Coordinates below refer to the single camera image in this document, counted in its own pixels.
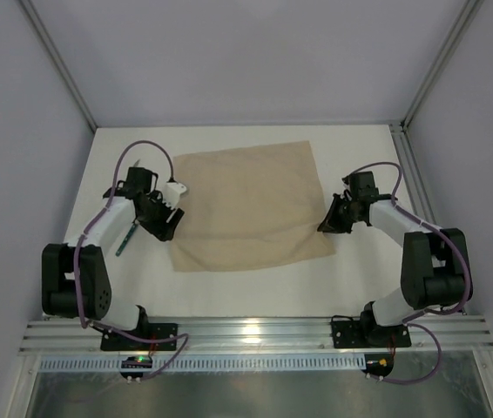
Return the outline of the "beige cloth napkin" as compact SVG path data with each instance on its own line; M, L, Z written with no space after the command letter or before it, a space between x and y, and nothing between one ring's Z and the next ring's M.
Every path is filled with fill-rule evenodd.
M198 152L174 160L188 188L171 242L181 273L284 266L335 253L309 142Z

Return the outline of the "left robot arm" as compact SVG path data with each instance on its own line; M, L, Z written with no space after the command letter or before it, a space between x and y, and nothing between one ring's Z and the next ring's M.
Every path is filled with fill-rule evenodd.
M179 201L184 184L169 179L156 187L158 175L131 167L104 193L102 209L76 237L49 244L42 252L42 309L49 316L78 318L94 327L109 342L143 348L177 340L174 332L162 334L146 310L116 298L105 257L118 237L131 227L141 227L160 242L167 242L184 216Z

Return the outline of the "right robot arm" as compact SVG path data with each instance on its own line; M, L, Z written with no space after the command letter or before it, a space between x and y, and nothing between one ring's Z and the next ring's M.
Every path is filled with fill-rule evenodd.
M320 233L349 234L357 223L385 233L402 249L400 285L370 301L359 317L330 321L336 348L410 347L409 322L424 314L459 311L472 295L467 243L457 228L441 228L404 208L393 192L381 193L369 167L342 180Z

